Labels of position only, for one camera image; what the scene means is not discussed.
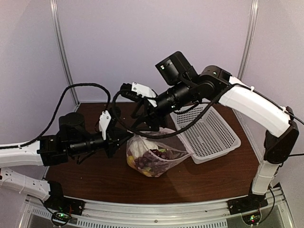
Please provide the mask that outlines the white toy cauliflower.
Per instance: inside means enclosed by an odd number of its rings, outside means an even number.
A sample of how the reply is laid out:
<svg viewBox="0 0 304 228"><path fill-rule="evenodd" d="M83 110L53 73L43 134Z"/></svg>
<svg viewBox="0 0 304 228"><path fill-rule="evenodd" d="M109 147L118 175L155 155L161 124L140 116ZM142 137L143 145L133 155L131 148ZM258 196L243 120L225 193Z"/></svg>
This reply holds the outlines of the white toy cauliflower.
<svg viewBox="0 0 304 228"><path fill-rule="evenodd" d="M131 138L127 142L126 153L128 156L133 156L134 158L142 157L149 150L158 149L158 145L147 139L135 137Z"/></svg>

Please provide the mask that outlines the yellow toy fruit front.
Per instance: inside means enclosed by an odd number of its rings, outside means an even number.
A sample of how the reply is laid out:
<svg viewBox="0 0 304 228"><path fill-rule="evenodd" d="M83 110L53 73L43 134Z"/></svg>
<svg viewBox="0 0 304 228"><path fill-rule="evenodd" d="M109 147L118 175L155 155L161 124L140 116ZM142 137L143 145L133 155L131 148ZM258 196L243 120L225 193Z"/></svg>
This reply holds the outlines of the yellow toy fruit front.
<svg viewBox="0 0 304 228"><path fill-rule="evenodd" d="M130 167L135 169L135 162L134 162L134 158L132 155L127 156L127 163Z"/></svg>

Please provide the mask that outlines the yellow toy fruit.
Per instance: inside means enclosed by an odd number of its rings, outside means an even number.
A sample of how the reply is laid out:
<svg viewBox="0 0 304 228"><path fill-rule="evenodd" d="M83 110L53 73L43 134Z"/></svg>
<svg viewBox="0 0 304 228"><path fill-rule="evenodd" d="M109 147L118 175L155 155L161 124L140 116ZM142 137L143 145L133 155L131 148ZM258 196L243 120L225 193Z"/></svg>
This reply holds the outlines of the yellow toy fruit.
<svg viewBox="0 0 304 228"><path fill-rule="evenodd" d="M135 162L134 162L134 158L132 155L127 156L127 163L130 167L135 169Z"/></svg>
<svg viewBox="0 0 304 228"><path fill-rule="evenodd" d="M155 174L151 171L146 171L146 170L143 170L142 173L147 176L147 177L154 177Z"/></svg>

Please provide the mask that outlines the clear zip top bag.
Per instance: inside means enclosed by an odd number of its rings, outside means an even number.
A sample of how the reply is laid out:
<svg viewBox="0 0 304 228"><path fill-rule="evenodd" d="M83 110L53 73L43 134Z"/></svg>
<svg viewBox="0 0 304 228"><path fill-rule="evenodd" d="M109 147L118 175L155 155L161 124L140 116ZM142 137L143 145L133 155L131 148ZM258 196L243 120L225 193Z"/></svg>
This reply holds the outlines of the clear zip top bag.
<svg viewBox="0 0 304 228"><path fill-rule="evenodd" d="M147 177L160 177L193 154L181 135L162 139L134 135L126 146L127 164Z"/></svg>

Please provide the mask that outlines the dark red toy grapes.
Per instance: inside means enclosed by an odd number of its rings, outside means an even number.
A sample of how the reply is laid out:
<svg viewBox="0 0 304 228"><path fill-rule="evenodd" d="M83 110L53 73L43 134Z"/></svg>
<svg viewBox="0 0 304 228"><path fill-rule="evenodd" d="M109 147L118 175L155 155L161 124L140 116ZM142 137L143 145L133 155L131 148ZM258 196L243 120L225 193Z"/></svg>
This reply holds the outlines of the dark red toy grapes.
<svg viewBox="0 0 304 228"><path fill-rule="evenodd" d="M169 162L161 159L153 152L148 151L142 157L138 157L134 160L135 169L141 174L143 170L151 171L155 174L154 177L159 177L169 169Z"/></svg>

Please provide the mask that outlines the white perforated plastic basket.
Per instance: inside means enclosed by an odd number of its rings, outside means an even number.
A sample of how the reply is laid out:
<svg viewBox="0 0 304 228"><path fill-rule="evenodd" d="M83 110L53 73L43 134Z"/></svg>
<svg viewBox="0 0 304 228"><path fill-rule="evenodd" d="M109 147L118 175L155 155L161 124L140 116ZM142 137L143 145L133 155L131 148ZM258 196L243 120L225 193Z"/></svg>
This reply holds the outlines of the white perforated plastic basket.
<svg viewBox="0 0 304 228"><path fill-rule="evenodd" d="M193 152L195 164L222 157L241 146L240 138L213 107L180 136Z"/></svg>

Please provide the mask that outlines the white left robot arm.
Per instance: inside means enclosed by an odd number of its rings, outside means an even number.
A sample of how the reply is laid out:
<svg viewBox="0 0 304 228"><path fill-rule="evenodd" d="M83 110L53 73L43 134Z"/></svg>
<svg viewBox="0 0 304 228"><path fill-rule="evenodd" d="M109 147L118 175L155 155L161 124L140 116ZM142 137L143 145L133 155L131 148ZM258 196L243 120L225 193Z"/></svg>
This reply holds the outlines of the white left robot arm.
<svg viewBox="0 0 304 228"><path fill-rule="evenodd" d="M55 135L39 137L34 142L6 144L0 147L0 185L36 197L58 211L64 211L69 200L64 196L61 184L56 181L37 180L17 173L13 166L54 166L76 159L81 164L99 150L111 158L133 134L115 126L116 120L105 111L100 116L101 131L89 133L84 116L69 113L59 118L59 131Z"/></svg>

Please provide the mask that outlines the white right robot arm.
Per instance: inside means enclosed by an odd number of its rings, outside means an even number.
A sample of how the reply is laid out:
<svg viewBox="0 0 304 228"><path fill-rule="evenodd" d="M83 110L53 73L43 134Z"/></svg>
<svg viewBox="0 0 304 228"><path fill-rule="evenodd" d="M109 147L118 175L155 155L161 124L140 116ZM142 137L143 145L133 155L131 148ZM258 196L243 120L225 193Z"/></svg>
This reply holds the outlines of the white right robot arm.
<svg viewBox="0 0 304 228"><path fill-rule="evenodd" d="M266 128L264 158L251 182L247 196L228 201L232 212L263 206L266 192L279 167L288 159L299 130L290 107L268 100L254 87L243 84L218 66L208 66L198 74L186 57L177 51L156 65L169 89L160 95L147 86L132 83L131 90L143 101L145 111L136 123L160 126L160 119L189 102L207 99L211 104L227 106Z"/></svg>

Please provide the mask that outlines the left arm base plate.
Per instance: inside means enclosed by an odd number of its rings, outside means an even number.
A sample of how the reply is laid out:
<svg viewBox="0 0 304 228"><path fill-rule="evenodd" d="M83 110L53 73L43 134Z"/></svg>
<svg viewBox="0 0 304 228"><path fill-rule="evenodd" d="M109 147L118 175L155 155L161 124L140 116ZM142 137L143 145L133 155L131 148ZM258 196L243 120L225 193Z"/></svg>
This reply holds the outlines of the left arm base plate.
<svg viewBox="0 0 304 228"><path fill-rule="evenodd" d="M79 215L81 216L83 213L83 209L85 206L85 202L79 199L73 198L48 198L44 201L44 205L53 210L62 211L67 214Z"/></svg>

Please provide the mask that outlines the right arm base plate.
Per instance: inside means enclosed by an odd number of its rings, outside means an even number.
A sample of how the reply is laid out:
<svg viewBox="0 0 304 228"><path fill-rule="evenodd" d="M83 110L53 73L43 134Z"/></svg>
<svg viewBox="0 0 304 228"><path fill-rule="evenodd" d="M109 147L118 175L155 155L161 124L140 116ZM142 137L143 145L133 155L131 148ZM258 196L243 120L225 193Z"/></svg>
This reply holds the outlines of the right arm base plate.
<svg viewBox="0 0 304 228"><path fill-rule="evenodd" d="M258 210L261 207L266 207L268 202L263 196L261 198L246 196L237 199L230 199L227 201L227 205L230 215L235 215L238 213Z"/></svg>

